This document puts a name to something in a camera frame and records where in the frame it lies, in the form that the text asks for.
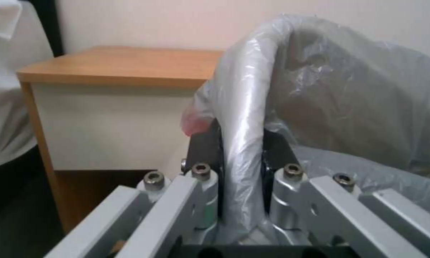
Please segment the hex socket screw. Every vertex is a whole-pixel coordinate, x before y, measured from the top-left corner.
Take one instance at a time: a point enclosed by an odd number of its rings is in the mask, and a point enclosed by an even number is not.
[[[210,165],[207,163],[197,163],[191,168],[191,176],[199,181],[210,179]]]
[[[333,180],[336,181],[340,186],[346,189],[348,192],[352,192],[355,186],[355,180],[349,175],[344,173],[336,173],[333,175]]]
[[[304,172],[298,164],[288,163],[283,167],[283,175],[285,178],[298,181],[301,180],[303,174]]]
[[[145,189],[148,191],[159,191],[164,187],[165,180],[164,175],[155,170],[146,173],[143,178],[143,182],[145,183]]]

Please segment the plastic bag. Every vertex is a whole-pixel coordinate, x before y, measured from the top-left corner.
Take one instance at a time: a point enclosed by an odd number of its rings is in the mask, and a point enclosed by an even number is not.
[[[295,150],[309,176],[346,172],[364,191],[393,186],[430,212],[430,179],[400,171],[430,164],[430,58],[419,52],[282,15],[225,52],[182,128],[191,133],[212,118],[225,148],[221,242],[258,225],[267,231],[263,128],[311,147]]]

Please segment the gray metal frame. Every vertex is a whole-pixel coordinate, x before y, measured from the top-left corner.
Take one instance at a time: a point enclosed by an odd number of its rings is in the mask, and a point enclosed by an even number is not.
[[[426,256],[430,257],[430,214],[393,189],[362,195],[359,200]]]
[[[116,257],[166,257],[178,239],[190,238],[204,206],[201,197],[196,179],[177,176]]]
[[[106,257],[118,240],[129,237],[150,209],[146,193],[118,186],[46,257]]]
[[[346,241],[361,257],[425,257],[328,176],[300,188],[298,214],[322,244]]]

